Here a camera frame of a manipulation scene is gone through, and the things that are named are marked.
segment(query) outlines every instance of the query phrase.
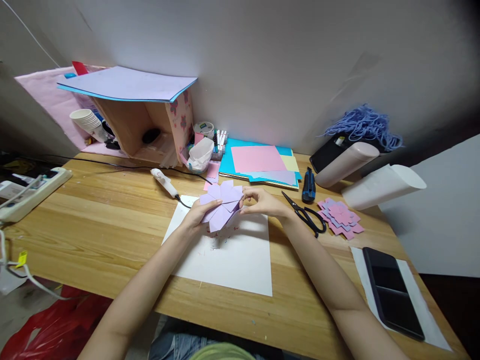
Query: white cable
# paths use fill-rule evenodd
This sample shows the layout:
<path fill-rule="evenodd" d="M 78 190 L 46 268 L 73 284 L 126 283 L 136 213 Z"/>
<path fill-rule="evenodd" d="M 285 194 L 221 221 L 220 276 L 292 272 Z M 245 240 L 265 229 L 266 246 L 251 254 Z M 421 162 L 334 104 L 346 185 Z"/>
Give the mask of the white cable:
<path fill-rule="evenodd" d="M 31 35 L 31 37 L 33 38 L 33 40 L 35 40 L 35 42 L 38 44 L 38 46 L 40 47 L 40 49 L 43 50 L 43 52 L 50 58 L 50 60 L 52 60 L 54 62 L 54 64 L 56 65 L 57 68 L 60 68 L 60 65 L 57 64 L 57 62 L 53 59 L 53 57 L 50 56 L 50 54 L 47 52 L 47 50 L 44 49 L 44 47 L 39 43 L 39 41 L 37 40 L 37 38 L 32 34 L 32 32 L 30 31 L 30 29 L 27 27 L 27 25 L 23 22 L 23 20 L 20 18 L 20 16 L 17 15 L 17 13 L 15 12 L 15 10 L 12 9 L 12 7 L 9 5 L 8 2 L 6 2 L 6 0 L 2 0 L 3 3 L 6 5 L 7 8 L 10 9 L 10 11 L 16 16 L 16 18 L 18 20 L 20 20 L 21 24 L 25 27 L 25 29 L 28 31 L 28 33 Z"/>
<path fill-rule="evenodd" d="M 12 203 L 19 197 L 21 197 L 23 194 L 25 194 L 30 188 L 33 188 L 36 183 L 38 183 L 40 180 L 42 180 L 42 175 L 38 175 L 38 177 L 33 180 L 31 183 L 29 183 L 22 191 L 20 191 L 17 195 L 12 197 L 10 200 L 5 201 L 3 204 L 0 205 L 0 209 L 6 207 L 8 204 Z"/>
<path fill-rule="evenodd" d="M 10 265 L 18 265 L 18 262 L 14 261 L 9 261 L 7 258 L 7 250 L 5 246 L 5 234 L 3 230 L 0 229 L 0 238 L 1 238 L 1 262 L 3 263 L 3 270 L 2 271 L 9 271 L 8 266 Z M 27 264 L 23 264 L 23 269 L 25 270 L 25 274 L 28 277 L 28 279 L 34 283 L 37 287 L 42 289 L 44 292 L 52 295 L 54 298 L 57 298 L 59 300 L 71 300 L 71 299 L 79 299 L 79 298 L 84 298 L 84 296 L 77 296 L 77 297 L 63 297 L 58 295 L 57 293 L 53 292 L 50 290 L 48 287 L 45 287 L 43 284 L 37 281 L 33 277 L 33 275 L 30 273 L 29 266 Z"/>

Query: yellow tag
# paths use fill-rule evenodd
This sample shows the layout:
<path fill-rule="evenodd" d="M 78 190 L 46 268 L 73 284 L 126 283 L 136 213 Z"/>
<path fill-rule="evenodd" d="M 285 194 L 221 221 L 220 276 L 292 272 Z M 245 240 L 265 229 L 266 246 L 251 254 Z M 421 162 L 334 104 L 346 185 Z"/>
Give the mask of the yellow tag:
<path fill-rule="evenodd" d="M 15 266 L 16 268 L 21 268 L 27 262 L 27 251 L 22 251 L 20 255 L 18 255 L 18 265 Z"/>

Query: black cable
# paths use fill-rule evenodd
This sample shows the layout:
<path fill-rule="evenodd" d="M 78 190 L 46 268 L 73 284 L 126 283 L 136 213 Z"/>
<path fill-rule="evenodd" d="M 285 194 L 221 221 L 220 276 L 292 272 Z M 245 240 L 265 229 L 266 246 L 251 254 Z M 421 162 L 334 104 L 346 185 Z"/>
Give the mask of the black cable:
<path fill-rule="evenodd" d="M 117 167 L 117 168 L 126 168 L 126 169 L 155 169 L 155 167 L 150 167 L 150 166 L 126 166 L 126 165 L 118 165 L 118 164 L 114 164 L 114 163 L 111 163 L 111 162 L 103 162 L 103 161 L 97 161 L 97 160 L 89 160 L 89 159 L 79 159 L 79 158 L 75 158 L 75 157 L 67 157 L 67 156 L 61 156 L 61 155 L 53 155 L 53 154 L 44 154 L 44 155 L 40 155 L 40 156 L 53 156 L 53 157 L 57 157 L 57 158 L 64 158 L 64 159 L 69 159 L 69 160 L 78 160 L 78 161 L 86 161 L 86 162 L 89 162 L 89 163 L 97 163 L 97 164 L 104 164 L 104 165 L 111 165 L 111 166 L 114 166 L 114 167 Z M 198 176 L 199 178 L 205 180 L 207 183 L 209 183 L 210 185 L 212 185 L 212 183 L 210 181 L 208 181 L 206 178 L 204 178 L 203 176 L 201 176 L 200 174 L 195 174 L 193 172 L 185 172 L 185 171 L 180 171 L 176 168 L 173 168 L 173 167 L 158 167 L 157 169 L 161 169 L 161 170 L 173 170 L 173 171 L 176 171 L 177 173 L 182 173 L 182 174 L 186 174 L 186 175 L 195 175 L 195 176 Z"/>
<path fill-rule="evenodd" d="M 180 202 L 180 204 L 182 204 L 184 207 L 189 208 L 189 209 L 192 208 L 191 206 L 185 205 L 185 204 L 183 203 L 183 201 L 180 199 L 180 196 L 179 196 L 179 195 L 175 195 L 175 199 L 177 199 L 177 200 Z"/>

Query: red plastic bag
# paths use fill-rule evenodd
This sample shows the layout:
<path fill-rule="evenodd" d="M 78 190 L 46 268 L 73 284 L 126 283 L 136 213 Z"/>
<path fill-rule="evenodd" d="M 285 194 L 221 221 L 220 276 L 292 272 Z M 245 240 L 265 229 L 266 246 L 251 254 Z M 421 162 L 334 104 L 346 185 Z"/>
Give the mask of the red plastic bag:
<path fill-rule="evenodd" d="M 58 300 L 32 315 L 5 344 L 0 360 L 73 360 L 80 355 L 112 300 L 66 285 L 61 296 L 82 298 Z M 35 329 L 40 331 L 29 343 Z"/>

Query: hand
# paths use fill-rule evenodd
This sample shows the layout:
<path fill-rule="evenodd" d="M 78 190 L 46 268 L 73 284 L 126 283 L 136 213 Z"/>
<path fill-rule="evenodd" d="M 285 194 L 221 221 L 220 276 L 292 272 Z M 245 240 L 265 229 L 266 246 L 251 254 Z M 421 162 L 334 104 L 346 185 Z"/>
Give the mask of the hand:
<path fill-rule="evenodd" d="M 185 218 L 183 218 L 181 225 L 188 230 L 197 231 L 198 229 L 200 229 L 200 221 L 202 221 L 202 219 L 204 218 L 205 213 L 208 210 L 217 207 L 221 203 L 222 200 L 214 200 L 206 203 L 205 205 L 200 205 L 200 200 L 195 201 L 191 206 L 191 209 L 186 214 Z"/>
<path fill-rule="evenodd" d="M 240 211 L 240 214 L 265 214 L 271 217 L 283 218 L 290 215 L 291 210 L 287 205 L 275 198 L 272 194 L 262 188 L 244 186 L 243 197 L 240 201 L 242 208 L 244 200 L 254 198 L 256 204 Z"/>

